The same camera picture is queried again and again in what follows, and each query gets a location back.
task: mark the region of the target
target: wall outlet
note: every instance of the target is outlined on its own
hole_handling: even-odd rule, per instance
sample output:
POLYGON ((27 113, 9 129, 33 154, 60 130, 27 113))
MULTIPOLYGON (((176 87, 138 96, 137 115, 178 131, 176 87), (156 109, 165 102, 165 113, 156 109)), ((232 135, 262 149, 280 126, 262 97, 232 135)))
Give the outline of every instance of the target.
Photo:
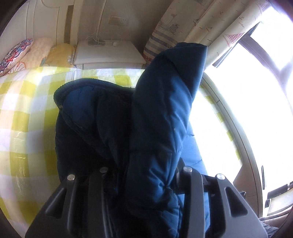
POLYGON ((119 17, 119 16, 111 16, 109 24, 111 25, 118 25, 118 26, 126 26, 128 23, 128 20, 126 17, 119 17))

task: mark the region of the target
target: blue puffer jacket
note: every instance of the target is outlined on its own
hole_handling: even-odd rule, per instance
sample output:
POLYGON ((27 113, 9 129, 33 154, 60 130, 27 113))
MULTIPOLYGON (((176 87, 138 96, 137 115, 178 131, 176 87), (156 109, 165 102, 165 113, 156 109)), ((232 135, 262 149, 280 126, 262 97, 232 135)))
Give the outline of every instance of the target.
MULTIPOLYGON (((177 44, 152 61, 135 89, 81 79, 54 94, 60 180, 115 162, 118 195, 110 213, 118 237, 139 235, 139 224, 154 238, 178 237, 184 196, 171 182, 179 158, 206 174, 188 121, 206 52, 200 44, 177 44)), ((204 206, 207 229, 207 194, 204 206)))

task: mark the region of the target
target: bedside table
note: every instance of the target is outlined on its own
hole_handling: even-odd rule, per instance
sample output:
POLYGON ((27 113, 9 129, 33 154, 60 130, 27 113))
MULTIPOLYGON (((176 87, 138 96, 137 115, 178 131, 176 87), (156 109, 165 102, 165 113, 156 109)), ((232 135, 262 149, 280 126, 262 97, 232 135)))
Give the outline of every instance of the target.
POLYGON ((130 41, 103 40, 105 44, 79 42, 73 64, 78 69, 129 68, 141 69, 146 61, 130 41))

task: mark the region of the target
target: beige wall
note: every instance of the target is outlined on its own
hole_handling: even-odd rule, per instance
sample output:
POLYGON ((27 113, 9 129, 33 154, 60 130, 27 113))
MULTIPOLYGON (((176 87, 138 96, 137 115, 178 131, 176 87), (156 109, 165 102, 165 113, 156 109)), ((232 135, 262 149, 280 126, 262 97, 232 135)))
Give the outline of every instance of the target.
MULTIPOLYGON (((129 40, 142 52, 157 23, 173 0, 107 0, 99 39, 129 40), (126 17, 127 26, 110 25, 111 16, 126 17)), ((103 0, 84 0, 79 40, 95 33, 103 0)))

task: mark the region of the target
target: striped curtain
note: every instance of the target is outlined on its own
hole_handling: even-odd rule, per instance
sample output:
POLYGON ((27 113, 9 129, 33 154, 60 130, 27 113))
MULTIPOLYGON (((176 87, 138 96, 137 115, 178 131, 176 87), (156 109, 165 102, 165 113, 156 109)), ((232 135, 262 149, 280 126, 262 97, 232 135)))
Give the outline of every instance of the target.
POLYGON ((143 57, 149 64, 178 42, 208 46, 206 67, 220 58, 261 20, 265 0, 174 0, 148 43, 143 57))

